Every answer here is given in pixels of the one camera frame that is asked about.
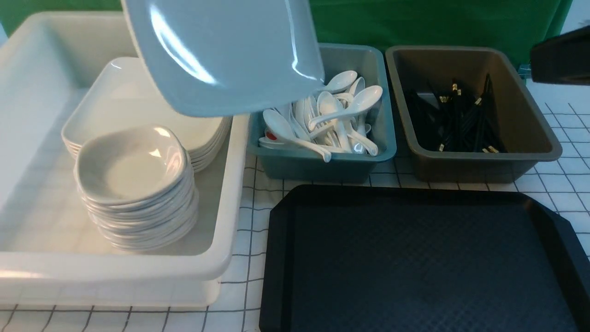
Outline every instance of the green backdrop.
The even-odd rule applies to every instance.
[[[532,45],[559,34],[572,0],[310,2],[320,41],[381,50],[399,44],[488,46],[520,64],[528,63]],[[120,0],[1,0],[0,22],[10,35],[35,12],[63,10],[121,10],[121,5]]]

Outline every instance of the black tray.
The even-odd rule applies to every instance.
[[[524,194],[303,185],[270,214],[260,328],[585,332],[590,263]]]

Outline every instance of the stack of plates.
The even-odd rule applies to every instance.
[[[195,225],[199,192],[189,155],[162,126],[140,126],[91,139],[74,176],[99,232],[116,248],[154,250]]]
[[[151,84],[140,59],[117,58],[103,69],[64,125],[61,137],[75,158],[82,145],[93,138],[154,123],[175,133],[198,172],[219,152],[231,118],[192,118],[176,113]]]

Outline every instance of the brown plastic bin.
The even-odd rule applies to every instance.
[[[539,161],[557,160],[562,147],[508,58],[480,47],[396,46],[385,52],[397,108],[416,177],[423,181],[510,183]],[[483,90],[494,84],[495,114],[488,114],[508,153],[438,152],[418,144],[404,91],[430,95],[448,90],[453,78]]]

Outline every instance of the white table surface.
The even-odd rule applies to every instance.
[[[423,183],[412,175],[401,141],[395,161],[378,165],[363,185],[526,193],[568,219],[590,257],[590,87],[527,86],[562,143],[559,161],[538,164],[511,184]],[[256,157],[248,156],[234,257],[222,277],[221,294],[209,308],[10,305],[0,307],[0,331],[258,331],[268,215],[299,184],[268,179]]]

